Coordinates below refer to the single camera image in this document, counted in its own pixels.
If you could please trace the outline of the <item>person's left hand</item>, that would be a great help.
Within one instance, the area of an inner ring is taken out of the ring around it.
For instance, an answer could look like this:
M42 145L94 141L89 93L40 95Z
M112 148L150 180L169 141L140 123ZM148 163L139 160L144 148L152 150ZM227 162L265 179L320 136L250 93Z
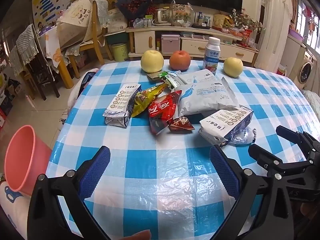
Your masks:
M132 236L121 238L120 240L150 240L151 236L152 234L150 230L144 230L144 231L135 233Z

